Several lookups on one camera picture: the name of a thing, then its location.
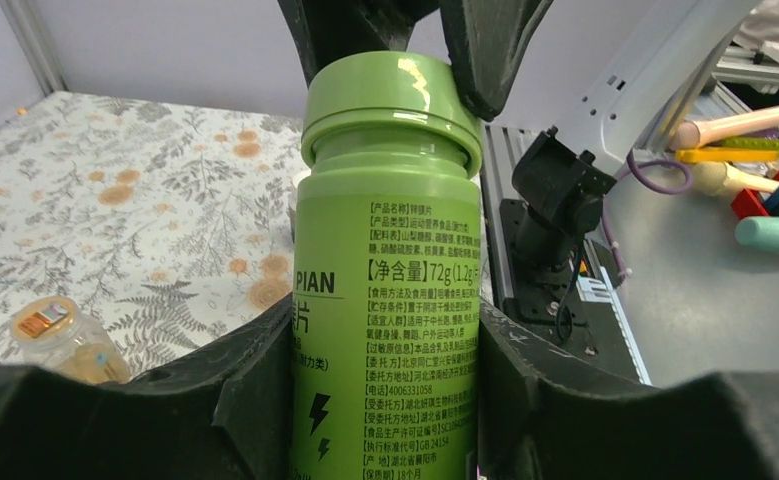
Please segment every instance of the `floral tablecloth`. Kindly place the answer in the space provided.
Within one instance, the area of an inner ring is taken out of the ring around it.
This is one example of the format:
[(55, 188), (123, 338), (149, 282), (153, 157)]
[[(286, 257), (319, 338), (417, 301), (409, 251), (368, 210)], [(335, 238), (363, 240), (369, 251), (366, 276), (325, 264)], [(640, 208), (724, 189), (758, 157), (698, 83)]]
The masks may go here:
[[(65, 295), (138, 374), (291, 290), (300, 120), (54, 93), (0, 128), (0, 362), (9, 320)], [(491, 300), (488, 272), (483, 295)]]

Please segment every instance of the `lightning bolt icon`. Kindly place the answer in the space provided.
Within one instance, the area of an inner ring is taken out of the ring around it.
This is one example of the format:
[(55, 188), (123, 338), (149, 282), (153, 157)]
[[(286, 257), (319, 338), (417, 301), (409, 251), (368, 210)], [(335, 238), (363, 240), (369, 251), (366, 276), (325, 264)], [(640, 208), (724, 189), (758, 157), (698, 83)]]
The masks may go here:
[(321, 421), (324, 420), (324, 417), (327, 416), (327, 410), (324, 409), (324, 406), (327, 405), (329, 400), (330, 395), (325, 395), (323, 393), (315, 394), (315, 398), (312, 400), (312, 407), (310, 407), (310, 418), (312, 419), (312, 430), (310, 430), (310, 435), (315, 433), (315, 429), (318, 428), (318, 426), (321, 424)]
[(320, 455), (318, 457), (319, 462), (321, 461), (322, 458), (324, 458), (325, 455), (327, 455), (327, 452), (330, 451), (330, 447), (328, 447), (328, 445), (330, 445), (329, 438), (322, 438), (321, 443), (318, 444), (318, 453)]

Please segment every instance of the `small jar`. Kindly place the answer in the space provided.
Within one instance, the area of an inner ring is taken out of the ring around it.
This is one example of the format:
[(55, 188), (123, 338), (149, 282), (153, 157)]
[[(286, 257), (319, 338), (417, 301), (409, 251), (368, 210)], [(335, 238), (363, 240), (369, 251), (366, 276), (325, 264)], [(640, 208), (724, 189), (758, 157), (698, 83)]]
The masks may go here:
[(130, 381), (127, 362), (109, 334), (70, 298), (48, 297), (27, 305), (15, 314), (11, 332), (27, 363), (93, 385)]

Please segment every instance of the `jar lid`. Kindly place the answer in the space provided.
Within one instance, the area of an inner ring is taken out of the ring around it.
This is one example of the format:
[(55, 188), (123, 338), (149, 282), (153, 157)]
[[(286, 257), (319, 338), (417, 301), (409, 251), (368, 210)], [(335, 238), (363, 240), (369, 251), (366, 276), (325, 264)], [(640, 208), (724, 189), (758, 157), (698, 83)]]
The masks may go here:
[(468, 178), (482, 162), (483, 129), (460, 101), (451, 66), (409, 52), (366, 52), (324, 67), (312, 81), (301, 156), (315, 164), (322, 136), (357, 126), (404, 125), (456, 142), (468, 157)]
[(67, 297), (47, 297), (22, 308), (12, 318), (10, 331), (21, 348), (53, 348), (75, 336), (81, 328), (80, 309)]

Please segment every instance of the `green bottle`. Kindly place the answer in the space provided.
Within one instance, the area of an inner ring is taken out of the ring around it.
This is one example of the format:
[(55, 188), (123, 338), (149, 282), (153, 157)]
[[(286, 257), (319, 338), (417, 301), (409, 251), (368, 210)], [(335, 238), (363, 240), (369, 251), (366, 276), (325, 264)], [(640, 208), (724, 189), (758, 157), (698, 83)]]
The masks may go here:
[(309, 90), (290, 479), (476, 479), (481, 124), (451, 69), (353, 55)]

